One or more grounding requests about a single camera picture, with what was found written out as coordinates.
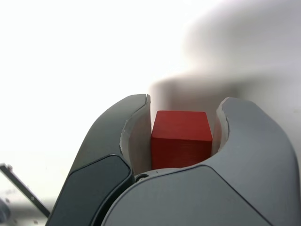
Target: white background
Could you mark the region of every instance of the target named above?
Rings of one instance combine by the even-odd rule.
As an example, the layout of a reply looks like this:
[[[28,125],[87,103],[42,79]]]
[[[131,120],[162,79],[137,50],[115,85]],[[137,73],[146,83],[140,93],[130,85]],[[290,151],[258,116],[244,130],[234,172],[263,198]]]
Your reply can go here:
[[[0,2],[0,162],[51,208],[95,119],[150,93],[200,110],[257,103],[301,155],[298,1]]]

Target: red block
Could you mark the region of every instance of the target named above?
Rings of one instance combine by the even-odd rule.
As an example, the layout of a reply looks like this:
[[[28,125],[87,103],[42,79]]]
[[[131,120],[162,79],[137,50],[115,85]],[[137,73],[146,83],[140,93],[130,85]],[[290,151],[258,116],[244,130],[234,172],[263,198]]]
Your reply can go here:
[[[210,157],[205,112],[158,111],[151,135],[152,169],[182,168]]]

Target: dark gray gripper pad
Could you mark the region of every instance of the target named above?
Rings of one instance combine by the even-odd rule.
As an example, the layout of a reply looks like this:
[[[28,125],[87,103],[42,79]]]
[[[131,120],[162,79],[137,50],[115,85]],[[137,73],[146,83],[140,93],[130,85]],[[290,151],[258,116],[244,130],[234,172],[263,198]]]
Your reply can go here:
[[[95,216],[101,214],[98,212],[101,206],[108,205],[105,202],[108,194],[114,189],[118,189],[117,186],[129,177],[130,173],[130,168],[115,155],[73,172],[66,180],[60,200],[55,207],[55,212],[49,218],[47,226],[91,225],[92,221],[96,220]],[[115,198],[122,191],[116,191]],[[108,210],[111,203],[102,208]]]
[[[268,226],[214,170],[146,178],[123,193],[102,226]]]

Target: red cube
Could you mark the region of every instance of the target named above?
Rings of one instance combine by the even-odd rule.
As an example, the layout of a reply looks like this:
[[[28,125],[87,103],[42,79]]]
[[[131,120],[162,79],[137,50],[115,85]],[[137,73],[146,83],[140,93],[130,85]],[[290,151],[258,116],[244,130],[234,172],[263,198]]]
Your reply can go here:
[[[158,111],[151,135],[152,169],[182,168],[210,157],[205,112]]]

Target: gray plastic housing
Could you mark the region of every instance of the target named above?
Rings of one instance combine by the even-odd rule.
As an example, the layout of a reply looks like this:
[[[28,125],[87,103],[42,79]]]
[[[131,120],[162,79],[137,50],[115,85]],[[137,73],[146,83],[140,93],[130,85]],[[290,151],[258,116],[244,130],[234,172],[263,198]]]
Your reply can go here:
[[[101,225],[301,225],[298,163],[283,130],[236,98],[217,116],[215,155],[134,184]]]
[[[104,112],[87,133],[46,226],[101,224],[114,200],[134,182],[133,169],[150,170],[149,145],[136,155],[145,163],[134,166],[126,145],[141,147],[151,137],[150,97],[133,95]],[[132,139],[136,123],[144,123],[139,138]]]

